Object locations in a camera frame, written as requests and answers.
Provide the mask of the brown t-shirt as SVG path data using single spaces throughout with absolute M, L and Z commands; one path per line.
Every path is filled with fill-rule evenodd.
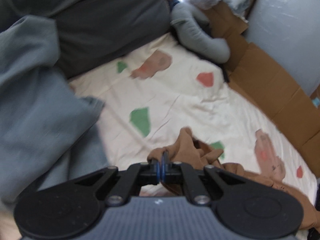
M 223 150 L 214 149 L 212 146 L 195 139 L 189 127 L 184 127 L 180 130 L 177 140 L 172 145 L 152 150 L 149 153 L 147 160 L 152 161 L 155 159 L 161 161 L 165 151 L 167 151 L 170 161 L 181 161 L 190 164 L 196 170 L 203 169 L 205 165 L 213 165 L 222 170 L 255 181 L 256 183 L 288 193 L 295 197 L 303 207 L 304 217 L 301 226 L 299 227 L 300 230 L 315 228 L 319 231 L 319 211 L 311 204 L 305 194 L 297 188 L 276 179 L 246 171 L 241 164 L 220 163 L 218 158 L 223 153 Z

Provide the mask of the cream bear print blanket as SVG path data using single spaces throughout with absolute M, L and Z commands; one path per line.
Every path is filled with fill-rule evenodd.
M 223 150 L 222 163 L 260 172 L 257 131 L 284 164 L 284 183 L 315 202 L 317 179 L 283 133 L 224 81 L 221 69 L 177 44 L 170 34 L 71 81 L 77 96 L 104 102 L 98 120 L 106 156 L 120 170 L 173 144 L 182 128 Z

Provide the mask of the grey-blue garment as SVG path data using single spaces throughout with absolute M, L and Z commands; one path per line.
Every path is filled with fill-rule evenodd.
M 25 16 L 1 32 L 2 210 L 107 165 L 97 128 L 104 103 L 74 94 L 59 55 L 53 20 Z

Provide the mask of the brown cardboard sheet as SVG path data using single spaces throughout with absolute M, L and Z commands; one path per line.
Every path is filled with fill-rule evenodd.
M 319 110 L 293 77 L 243 32 L 248 24 L 219 2 L 203 13 L 214 37 L 225 38 L 231 56 L 224 67 L 232 88 L 255 104 L 319 176 Z

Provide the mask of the grey neck pillow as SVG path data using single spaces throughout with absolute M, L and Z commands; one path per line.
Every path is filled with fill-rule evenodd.
M 189 3 L 177 3 L 171 11 L 171 26 L 179 41 L 186 48 L 199 53 L 216 63 L 226 63 L 231 55 L 224 38 L 212 38 L 201 27 L 210 24 L 207 16 Z

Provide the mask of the dark grey pillow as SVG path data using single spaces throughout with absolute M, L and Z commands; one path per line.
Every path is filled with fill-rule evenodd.
M 124 56 L 170 27 L 167 0 L 1 0 L 2 30 L 25 15 L 56 22 L 56 65 L 67 78 Z

